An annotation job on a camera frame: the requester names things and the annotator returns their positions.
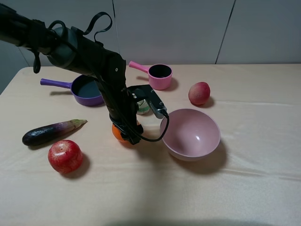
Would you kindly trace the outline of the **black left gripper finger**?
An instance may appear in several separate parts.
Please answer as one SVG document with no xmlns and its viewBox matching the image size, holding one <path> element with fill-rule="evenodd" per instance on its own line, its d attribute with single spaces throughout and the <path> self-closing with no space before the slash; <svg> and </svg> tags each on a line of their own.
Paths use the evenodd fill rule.
<svg viewBox="0 0 301 226">
<path fill-rule="evenodd" d="M 112 120 L 112 133 L 119 142 L 134 144 L 130 137 L 131 130 L 124 121 Z"/>
</svg>

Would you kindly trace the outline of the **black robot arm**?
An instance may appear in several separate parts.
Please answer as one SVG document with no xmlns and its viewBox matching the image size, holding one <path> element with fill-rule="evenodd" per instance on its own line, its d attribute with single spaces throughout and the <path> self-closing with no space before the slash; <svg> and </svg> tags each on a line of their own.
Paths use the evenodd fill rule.
<svg viewBox="0 0 301 226">
<path fill-rule="evenodd" d="M 93 76 L 113 125 L 124 140 L 135 145 L 142 138 L 143 128 L 137 125 L 137 107 L 126 87 L 126 62 L 119 53 L 105 49 L 101 42 L 86 38 L 96 21 L 106 15 L 106 12 L 96 14 L 83 32 L 76 27 L 67 28 L 60 20 L 46 27 L 44 22 L 28 19 L 1 4 L 0 39 L 32 52 L 34 73 L 40 72 L 40 54 L 44 54 L 56 67 Z"/>
</svg>

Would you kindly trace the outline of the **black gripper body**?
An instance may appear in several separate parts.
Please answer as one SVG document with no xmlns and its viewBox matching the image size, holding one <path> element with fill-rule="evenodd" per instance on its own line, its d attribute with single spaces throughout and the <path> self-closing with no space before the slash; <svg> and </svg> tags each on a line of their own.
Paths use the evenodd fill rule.
<svg viewBox="0 0 301 226">
<path fill-rule="evenodd" d="M 137 104 L 126 86 L 125 77 L 97 78 L 112 123 L 119 129 L 137 128 Z"/>
</svg>

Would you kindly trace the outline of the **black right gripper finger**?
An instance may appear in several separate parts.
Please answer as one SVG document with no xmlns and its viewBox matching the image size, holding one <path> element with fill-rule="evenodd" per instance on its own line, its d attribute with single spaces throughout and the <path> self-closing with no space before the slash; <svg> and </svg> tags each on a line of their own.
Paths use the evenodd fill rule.
<svg viewBox="0 0 301 226">
<path fill-rule="evenodd" d="M 138 123 L 138 124 L 134 127 L 134 132 L 133 132 L 133 138 L 132 138 L 132 141 L 133 141 L 134 144 L 137 144 L 137 143 L 140 142 L 142 133 L 143 133 L 143 127 L 142 127 L 141 124 Z"/>
</svg>

